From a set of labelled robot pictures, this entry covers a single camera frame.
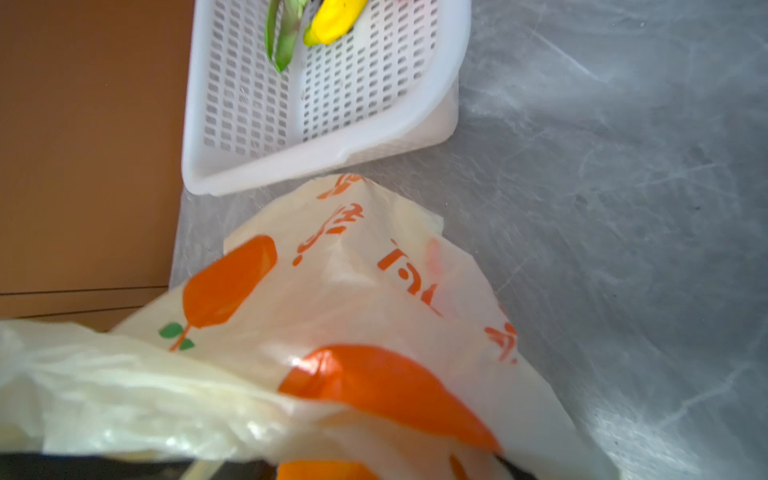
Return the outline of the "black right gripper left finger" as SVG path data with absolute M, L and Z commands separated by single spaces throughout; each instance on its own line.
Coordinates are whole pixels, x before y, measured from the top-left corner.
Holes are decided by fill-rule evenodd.
M 1 454 L 2 479 L 182 479 L 193 467 L 204 476 L 211 473 L 211 479 L 276 478 L 276 468 L 263 461 L 142 463 L 103 457 Z

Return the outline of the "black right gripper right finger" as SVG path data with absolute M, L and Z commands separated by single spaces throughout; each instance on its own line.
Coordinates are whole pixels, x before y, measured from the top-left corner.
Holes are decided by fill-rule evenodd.
M 504 459 L 503 457 L 496 457 L 497 461 L 509 472 L 511 475 L 511 478 L 514 480 L 537 480 L 537 478 L 531 474 L 530 472 L 527 472 L 525 470 L 520 469 L 518 466 L 514 465 L 510 461 Z

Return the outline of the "translucent printed plastic bag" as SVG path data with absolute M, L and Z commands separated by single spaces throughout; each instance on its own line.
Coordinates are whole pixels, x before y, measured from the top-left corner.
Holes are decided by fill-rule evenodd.
M 378 479 L 616 479 L 442 219 L 352 174 L 264 207 L 107 333 L 1 324 L 1 448 L 365 465 Z

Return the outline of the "yellow banana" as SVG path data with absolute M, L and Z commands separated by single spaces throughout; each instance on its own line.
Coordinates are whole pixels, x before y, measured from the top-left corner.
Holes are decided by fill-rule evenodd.
M 325 0 L 306 29 L 307 47 L 330 45 L 346 35 L 365 9 L 367 0 Z

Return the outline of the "pink dragon fruit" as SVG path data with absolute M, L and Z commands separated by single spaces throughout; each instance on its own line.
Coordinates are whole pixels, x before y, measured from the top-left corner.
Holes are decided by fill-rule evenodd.
M 278 73 L 290 64 L 309 0 L 270 0 L 265 25 L 265 49 Z

